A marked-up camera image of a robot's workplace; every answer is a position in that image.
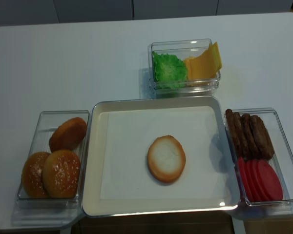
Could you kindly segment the brown patty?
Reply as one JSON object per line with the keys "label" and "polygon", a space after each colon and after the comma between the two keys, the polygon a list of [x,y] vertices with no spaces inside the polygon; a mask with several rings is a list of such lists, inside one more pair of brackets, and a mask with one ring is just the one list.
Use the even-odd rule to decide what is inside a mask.
{"label": "brown patty", "polygon": [[243,132],[249,147],[249,151],[250,151],[250,156],[249,158],[254,158],[254,159],[260,159],[261,154],[257,148],[257,145],[254,141],[252,132],[251,132],[251,127],[250,127],[250,114],[243,114],[241,116],[241,124],[242,124],[242,128],[243,128]]}
{"label": "brown patty", "polygon": [[235,129],[240,141],[240,146],[241,146],[241,150],[243,154],[242,157],[243,159],[247,160],[250,157],[250,150],[249,150],[249,146],[248,146],[248,143],[242,128],[240,114],[238,112],[233,113],[233,118],[234,118]]}
{"label": "brown patty", "polygon": [[274,148],[263,120],[259,116],[253,115],[250,118],[250,126],[254,142],[260,152],[261,158],[264,160],[271,160],[274,155]]}
{"label": "brown patty", "polygon": [[230,132],[230,137],[231,137],[233,145],[234,145],[235,153],[236,153],[237,157],[239,158],[242,156],[242,150],[241,150],[239,137],[238,137],[236,129],[235,129],[232,110],[227,109],[225,111],[225,115],[226,115],[228,129]]}

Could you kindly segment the red tomato slice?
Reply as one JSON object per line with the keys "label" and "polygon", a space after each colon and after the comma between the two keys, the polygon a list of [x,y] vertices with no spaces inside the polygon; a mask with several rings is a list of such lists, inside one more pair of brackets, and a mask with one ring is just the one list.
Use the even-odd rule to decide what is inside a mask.
{"label": "red tomato slice", "polygon": [[259,181],[259,187],[264,195],[270,201],[282,200],[282,186],[276,172],[271,167],[271,165],[267,161],[259,160],[255,168]]}
{"label": "red tomato slice", "polygon": [[248,181],[247,181],[247,177],[246,177],[246,173],[245,173],[245,161],[242,157],[238,158],[238,166],[239,166],[239,170],[240,170],[242,183],[243,183],[243,186],[244,186],[244,189],[246,192],[246,196],[250,202],[254,202],[254,198],[252,196],[251,189],[248,185]]}
{"label": "red tomato slice", "polygon": [[251,160],[247,161],[245,164],[245,173],[247,177],[248,186],[252,194],[252,202],[262,201],[261,196],[255,187],[255,184],[251,175]]}
{"label": "red tomato slice", "polygon": [[250,174],[251,174],[251,178],[255,187],[256,194],[260,198],[258,199],[258,201],[269,201],[269,197],[266,195],[261,184],[259,183],[259,179],[258,179],[258,175],[256,171],[257,163],[258,161],[256,161],[255,159],[250,161]]}

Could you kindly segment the cream serving tray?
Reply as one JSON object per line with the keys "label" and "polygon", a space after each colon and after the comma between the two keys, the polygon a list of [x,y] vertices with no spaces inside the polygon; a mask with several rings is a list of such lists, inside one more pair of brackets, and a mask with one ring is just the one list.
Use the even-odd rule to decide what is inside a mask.
{"label": "cream serving tray", "polygon": [[[147,152],[172,136],[186,163],[157,180]],[[92,112],[82,208],[90,217],[236,209],[240,191],[218,100],[212,96],[109,101]]]}

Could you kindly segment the yellow cheese slice back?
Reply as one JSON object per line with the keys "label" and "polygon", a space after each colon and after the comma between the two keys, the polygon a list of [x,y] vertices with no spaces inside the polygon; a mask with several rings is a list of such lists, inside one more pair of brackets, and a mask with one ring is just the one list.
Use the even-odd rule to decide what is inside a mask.
{"label": "yellow cheese slice back", "polygon": [[202,61],[202,68],[206,73],[217,73],[222,68],[222,61],[217,42],[210,45],[208,49],[199,56],[199,59]]}

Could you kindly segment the sesame bun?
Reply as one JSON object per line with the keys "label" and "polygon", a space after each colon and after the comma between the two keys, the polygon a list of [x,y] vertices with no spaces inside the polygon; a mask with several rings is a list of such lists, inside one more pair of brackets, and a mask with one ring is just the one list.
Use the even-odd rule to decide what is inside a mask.
{"label": "sesame bun", "polygon": [[42,182],[52,198],[73,198],[76,195],[81,162],[70,150],[51,153],[43,166]]}
{"label": "sesame bun", "polygon": [[42,171],[49,155],[48,152],[36,152],[27,159],[23,166],[21,184],[30,198],[48,197],[43,186]]}

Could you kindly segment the plain bun in box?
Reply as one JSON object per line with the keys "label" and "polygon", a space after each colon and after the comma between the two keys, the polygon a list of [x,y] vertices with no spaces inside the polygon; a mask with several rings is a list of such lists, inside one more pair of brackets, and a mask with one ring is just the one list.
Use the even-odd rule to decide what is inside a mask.
{"label": "plain bun in box", "polygon": [[87,124],[80,118],[69,119],[60,125],[49,140],[51,152],[58,150],[74,150],[86,135]]}

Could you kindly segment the yellow cheese slice front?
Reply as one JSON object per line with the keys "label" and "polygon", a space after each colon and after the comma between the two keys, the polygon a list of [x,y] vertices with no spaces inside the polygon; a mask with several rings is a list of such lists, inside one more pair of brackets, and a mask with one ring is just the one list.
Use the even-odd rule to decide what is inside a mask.
{"label": "yellow cheese slice front", "polygon": [[215,78],[217,71],[210,60],[199,57],[189,57],[183,60],[187,70],[187,80],[195,81],[201,79]]}

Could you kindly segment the bottom bun on tray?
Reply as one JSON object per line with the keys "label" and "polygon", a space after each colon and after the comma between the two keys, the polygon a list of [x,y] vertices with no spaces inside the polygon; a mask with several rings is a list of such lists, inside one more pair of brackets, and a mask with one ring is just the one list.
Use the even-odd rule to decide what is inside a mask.
{"label": "bottom bun on tray", "polygon": [[158,137],[147,152],[150,173],[162,183],[173,183],[179,179],[186,164],[186,154],[180,142],[173,136]]}

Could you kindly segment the yellow cheese slice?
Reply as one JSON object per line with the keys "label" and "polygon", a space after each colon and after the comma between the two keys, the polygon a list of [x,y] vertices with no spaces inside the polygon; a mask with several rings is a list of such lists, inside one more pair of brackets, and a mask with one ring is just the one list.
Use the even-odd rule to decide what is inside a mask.
{"label": "yellow cheese slice", "polygon": [[222,68],[222,61],[217,42],[210,45],[208,49],[199,56],[199,59],[202,61],[202,68],[206,73],[217,73]]}
{"label": "yellow cheese slice", "polygon": [[210,60],[199,57],[189,57],[183,60],[187,70],[187,80],[195,81],[201,79],[215,78],[217,71]]}

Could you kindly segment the sesame bun right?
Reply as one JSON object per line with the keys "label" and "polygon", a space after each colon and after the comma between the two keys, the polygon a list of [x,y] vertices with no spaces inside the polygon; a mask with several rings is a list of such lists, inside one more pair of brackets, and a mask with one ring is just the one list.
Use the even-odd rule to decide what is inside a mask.
{"label": "sesame bun right", "polygon": [[51,153],[43,166],[42,182],[52,198],[73,198],[76,195],[81,162],[70,150]]}

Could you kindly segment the sesame bun left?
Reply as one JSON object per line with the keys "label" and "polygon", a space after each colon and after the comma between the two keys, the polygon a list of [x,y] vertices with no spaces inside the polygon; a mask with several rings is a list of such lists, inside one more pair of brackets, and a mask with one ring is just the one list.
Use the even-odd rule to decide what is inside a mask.
{"label": "sesame bun left", "polygon": [[49,155],[48,152],[36,152],[27,159],[23,166],[21,184],[30,198],[48,197],[43,186],[42,171]]}

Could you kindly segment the clear box with buns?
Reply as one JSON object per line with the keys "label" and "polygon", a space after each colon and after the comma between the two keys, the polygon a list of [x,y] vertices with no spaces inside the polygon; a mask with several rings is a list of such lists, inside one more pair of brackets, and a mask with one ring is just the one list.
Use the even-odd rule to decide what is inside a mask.
{"label": "clear box with buns", "polygon": [[80,159],[81,168],[79,174],[78,188],[75,197],[73,198],[52,198],[48,195],[47,198],[30,198],[24,190],[22,184],[20,184],[17,205],[19,208],[24,209],[74,209],[80,207],[80,199],[82,197],[84,171],[86,165],[86,151],[89,136],[90,113],[87,110],[84,111],[50,111],[41,112],[37,127],[32,140],[30,152],[28,158],[36,152],[48,152],[52,153],[49,148],[49,140],[55,130],[69,119],[80,117],[87,124],[86,135],[81,143],[72,150]]}

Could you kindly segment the clear box with patties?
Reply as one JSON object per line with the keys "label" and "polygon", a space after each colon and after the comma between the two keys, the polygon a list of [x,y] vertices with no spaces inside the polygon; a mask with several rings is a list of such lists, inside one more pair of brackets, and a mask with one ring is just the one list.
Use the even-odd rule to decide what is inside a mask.
{"label": "clear box with patties", "polygon": [[[246,192],[242,183],[240,170],[238,166],[238,157],[235,153],[234,145],[230,137],[230,132],[227,125],[226,115],[224,114],[224,125],[227,131],[228,141],[230,144],[232,158],[235,164],[236,175],[241,190],[241,197],[244,203],[249,207],[278,207],[280,209],[290,209],[293,207],[293,154],[282,128],[277,112],[272,108],[257,108],[257,109],[240,109],[232,110],[233,113],[238,112],[240,117],[247,113],[250,116],[259,116],[268,130],[272,145],[274,148],[274,155],[271,160],[264,160],[262,158],[255,159],[256,161],[264,160],[267,161],[276,172],[283,190],[283,199],[280,201],[260,201],[250,202],[246,196]],[[254,158],[244,159],[245,163]]]}

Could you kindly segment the clear box with lettuce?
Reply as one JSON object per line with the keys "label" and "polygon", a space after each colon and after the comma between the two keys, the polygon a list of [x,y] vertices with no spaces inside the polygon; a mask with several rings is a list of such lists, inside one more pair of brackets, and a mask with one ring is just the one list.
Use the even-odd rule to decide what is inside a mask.
{"label": "clear box with lettuce", "polygon": [[213,92],[219,86],[221,79],[220,70],[215,78],[201,79],[185,82],[185,87],[179,89],[158,89],[154,81],[153,52],[157,54],[176,55],[180,60],[189,57],[199,57],[210,45],[214,43],[210,39],[193,39],[170,42],[154,42],[148,47],[149,83],[150,89],[156,95],[181,94],[191,95],[197,93]]}

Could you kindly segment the green lettuce leaf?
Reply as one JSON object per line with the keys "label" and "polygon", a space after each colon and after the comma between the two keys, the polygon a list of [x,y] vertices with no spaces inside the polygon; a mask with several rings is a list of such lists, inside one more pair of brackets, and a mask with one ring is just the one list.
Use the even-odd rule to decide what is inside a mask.
{"label": "green lettuce leaf", "polygon": [[158,89],[179,89],[185,87],[188,70],[176,55],[153,52],[154,81]]}

